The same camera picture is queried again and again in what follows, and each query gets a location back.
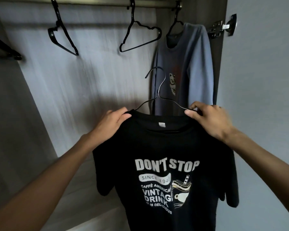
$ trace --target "black t-shirt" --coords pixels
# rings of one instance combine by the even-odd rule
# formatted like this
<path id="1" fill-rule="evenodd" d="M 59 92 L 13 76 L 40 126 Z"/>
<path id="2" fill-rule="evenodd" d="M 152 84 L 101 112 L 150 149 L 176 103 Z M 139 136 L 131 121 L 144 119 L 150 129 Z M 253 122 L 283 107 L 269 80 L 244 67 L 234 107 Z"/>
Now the black t-shirt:
<path id="1" fill-rule="evenodd" d="M 218 199 L 239 203 L 233 151 L 188 116 L 130 113 L 93 151 L 99 193 L 115 186 L 131 231 L 215 230 Z"/>

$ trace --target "coffee cup graphic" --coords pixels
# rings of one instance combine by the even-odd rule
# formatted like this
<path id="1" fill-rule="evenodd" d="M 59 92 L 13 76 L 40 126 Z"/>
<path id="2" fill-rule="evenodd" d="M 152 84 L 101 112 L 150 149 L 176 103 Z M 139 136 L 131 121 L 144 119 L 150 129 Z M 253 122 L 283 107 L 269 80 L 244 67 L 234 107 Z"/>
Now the coffee cup graphic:
<path id="1" fill-rule="evenodd" d="M 181 182 L 180 180 L 174 180 L 172 182 L 171 198 L 175 201 L 174 208 L 181 207 L 189 195 L 192 183 L 188 182 L 188 178 L 189 175 L 186 176 L 184 182 Z"/>

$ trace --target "metal wire hanger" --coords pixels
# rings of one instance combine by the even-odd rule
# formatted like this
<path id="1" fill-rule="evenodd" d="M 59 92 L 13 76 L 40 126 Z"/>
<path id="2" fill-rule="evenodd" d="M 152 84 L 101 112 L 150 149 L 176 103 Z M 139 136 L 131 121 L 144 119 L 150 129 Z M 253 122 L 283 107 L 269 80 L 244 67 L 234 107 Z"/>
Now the metal wire hanger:
<path id="1" fill-rule="evenodd" d="M 120 52 L 122 52 L 122 53 L 123 53 L 123 52 L 126 52 L 126 51 L 129 51 L 129 50 L 132 50 L 132 49 L 139 48 L 139 47 L 144 46 L 144 45 L 147 45 L 147 44 L 150 44 L 150 43 L 152 43 L 152 42 L 154 42 L 154 41 L 159 40 L 159 39 L 162 37 L 162 30 L 161 30 L 159 27 L 148 27 L 148 26 L 142 25 L 139 21 L 135 21 L 135 19 L 134 19 L 135 0 L 130 0 L 130 1 L 131 1 L 131 23 L 130 23 L 130 25 L 128 26 L 127 33 L 126 33 L 126 36 L 125 36 L 125 38 L 124 38 L 124 40 L 123 40 L 123 43 L 120 44 L 120 46 L 119 46 L 119 50 L 120 50 Z M 156 39 L 151 40 L 151 41 L 149 41 L 149 42 L 147 42 L 147 43 L 144 43 L 144 44 L 142 44 L 142 45 L 139 45 L 139 46 L 136 46 L 136 47 L 134 47 L 134 48 L 131 48 L 131 49 L 122 51 L 122 45 L 125 44 L 126 39 L 127 39 L 128 35 L 129 35 L 129 32 L 131 31 L 131 27 L 133 26 L 134 23 L 137 23 L 137 24 L 138 24 L 139 26 L 141 26 L 141 27 L 146 27 L 146 28 L 148 28 L 149 30 L 157 29 L 157 30 L 158 30 L 158 37 L 157 37 Z"/>
<path id="2" fill-rule="evenodd" d="M 161 86 L 162 86 L 162 84 L 165 82 L 166 77 L 167 77 L 167 76 L 166 76 L 166 72 L 164 71 L 164 69 L 163 69 L 162 67 L 160 67 L 160 66 L 155 66 L 155 67 L 153 67 L 153 68 L 150 69 L 150 71 L 147 73 L 147 75 L 146 75 L 145 78 L 147 78 L 147 77 L 149 76 L 149 74 L 151 73 L 151 71 L 154 70 L 154 69 L 161 69 L 161 70 L 163 71 L 163 73 L 165 74 L 165 78 L 164 78 L 164 80 L 162 81 L 161 85 L 160 85 L 159 88 L 158 88 L 158 93 L 157 93 L 156 97 L 154 97 L 153 99 L 150 99 L 150 100 L 147 100 L 147 101 L 143 102 L 137 109 L 139 109 L 143 104 L 145 104 L 145 103 L 147 103 L 147 102 L 149 102 L 149 101 L 155 100 L 157 97 L 159 97 L 159 98 L 161 98 L 161 99 L 163 99 L 163 100 L 170 100 L 170 101 L 172 101 L 172 102 L 175 102 L 173 99 L 163 98 L 163 97 L 160 96 Z M 190 110 L 190 109 L 187 109 L 187 108 L 182 107 L 182 106 L 179 105 L 177 102 L 175 102 L 175 103 L 176 103 L 180 108 L 182 108 L 182 109 Z"/>
<path id="3" fill-rule="evenodd" d="M 170 35 L 171 30 L 172 30 L 173 26 L 174 26 L 176 23 L 181 23 L 181 25 L 184 25 L 184 23 L 183 23 L 182 21 L 178 21 L 178 13 L 179 13 L 179 11 L 182 9 L 181 0 L 177 0 L 176 3 L 177 3 L 176 7 L 171 9 L 171 11 L 176 10 L 176 14 L 175 14 L 175 16 L 174 16 L 174 22 L 173 22 L 173 24 L 171 25 L 171 27 L 170 27 L 170 29 L 169 29 L 166 37 L 168 37 L 168 36 Z"/>
<path id="4" fill-rule="evenodd" d="M 75 56 L 78 56 L 79 53 L 78 53 L 78 50 L 76 48 L 76 46 L 74 45 L 72 39 L 70 38 L 68 32 L 67 32 L 67 29 L 65 28 L 63 22 L 62 22 L 62 19 L 61 19 L 61 16 L 60 16 L 60 12 L 59 12 L 59 7 L 58 7 L 58 3 L 56 0 L 51 0 L 51 3 L 54 7 L 54 11 L 56 13 L 56 16 L 57 16 L 57 21 L 56 21 L 56 26 L 55 27 L 51 27 L 48 29 L 48 35 L 50 37 L 50 40 L 57 46 L 59 46 L 60 48 L 64 49 L 65 51 L 75 55 Z M 55 35 L 54 35 L 54 31 L 58 31 L 58 27 L 62 27 L 63 31 L 64 31 L 64 34 L 65 36 L 67 37 L 68 41 L 70 42 L 71 46 L 74 48 L 75 50 L 75 53 L 72 52 L 71 50 L 67 49 L 66 47 L 64 47 L 63 45 L 59 44 Z"/>
<path id="5" fill-rule="evenodd" d="M 0 40 L 0 49 L 7 53 L 6 56 L 0 56 L 0 59 L 14 59 L 18 61 L 22 59 L 19 52 L 11 49 L 11 47 L 5 44 L 2 40 Z"/>

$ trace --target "t-shirt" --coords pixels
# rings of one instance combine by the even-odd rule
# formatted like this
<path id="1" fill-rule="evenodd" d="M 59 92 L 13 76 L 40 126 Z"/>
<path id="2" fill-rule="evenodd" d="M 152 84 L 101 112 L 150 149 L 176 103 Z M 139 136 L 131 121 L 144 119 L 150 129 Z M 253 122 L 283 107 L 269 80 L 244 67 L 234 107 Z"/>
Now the t-shirt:
<path id="1" fill-rule="evenodd" d="M 187 108 L 194 101 L 213 104 L 213 64 L 208 33 L 203 25 L 185 23 L 179 34 L 170 35 L 158 42 L 154 66 L 162 67 L 166 80 L 160 95 L 175 100 Z M 152 78 L 152 94 L 165 78 L 161 69 L 155 69 Z M 167 100 L 153 102 L 154 115 L 184 115 L 176 104 Z"/>
<path id="2" fill-rule="evenodd" d="M 131 231 L 215 230 L 218 199 L 239 203 L 233 151 L 188 116 L 129 113 L 93 151 L 99 193 L 115 186 Z"/>

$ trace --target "clothing rail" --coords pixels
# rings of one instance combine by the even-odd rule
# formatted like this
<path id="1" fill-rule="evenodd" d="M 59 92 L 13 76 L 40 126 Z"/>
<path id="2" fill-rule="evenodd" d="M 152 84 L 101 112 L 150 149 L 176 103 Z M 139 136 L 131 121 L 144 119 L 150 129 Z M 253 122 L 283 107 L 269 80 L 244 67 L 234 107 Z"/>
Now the clothing rail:
<path id="1" fill-rule="evenodd" d="M 0 0 L 11 2 L 37 2 L 51 3 L 51 0 Z M 82 4 L 82 5 L 103 5 L 103 6 L 130 6 L 130 0 L 57 0 L 58 4 Z M 147 8 L 175 8 L 174 1 L 161 0 L 135 0 L 136 7 Z"/>

